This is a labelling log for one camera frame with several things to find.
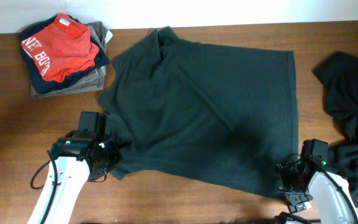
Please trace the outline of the dark teal t-shirt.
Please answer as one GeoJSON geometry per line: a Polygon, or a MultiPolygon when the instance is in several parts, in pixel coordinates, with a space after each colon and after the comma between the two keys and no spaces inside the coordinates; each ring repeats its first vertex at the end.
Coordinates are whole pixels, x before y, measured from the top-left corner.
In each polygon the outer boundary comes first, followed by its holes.
{"type": "Polygon", "coordinates": [[[99,104],[122,162],[279,198],[277,164],[298,150],[291,51],[202,44],[155,30],[113,59],[99,104]]]}

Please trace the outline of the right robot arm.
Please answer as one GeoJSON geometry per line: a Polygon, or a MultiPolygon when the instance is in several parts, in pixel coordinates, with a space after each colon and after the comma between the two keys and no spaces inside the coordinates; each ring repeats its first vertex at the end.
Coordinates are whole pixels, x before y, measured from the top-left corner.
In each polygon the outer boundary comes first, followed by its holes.
{"type": "Polygon", "coordinates": [[[278,189],[287,201],[287,212],[275,216],[272,223],[358,223],[358,212],[351,199],[346,178],[329,172],[328,143],[305,140],[298,159],[277,166],[282,187],[278,189]],[[298,212],[318,206],[319,219],[307,220],[298,212]]]}

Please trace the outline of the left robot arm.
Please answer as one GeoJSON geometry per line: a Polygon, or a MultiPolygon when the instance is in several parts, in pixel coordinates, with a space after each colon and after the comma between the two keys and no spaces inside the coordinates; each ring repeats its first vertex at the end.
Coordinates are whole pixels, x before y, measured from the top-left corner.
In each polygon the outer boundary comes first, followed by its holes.
{"type": "Polygon", "coordinates": [[[106,130],[107,117],[83,111],[78,127],[52,144],[45,184],[29,223],[68,223],[76,200],[87,182],[107,178],[122,157],[106,130]]]}

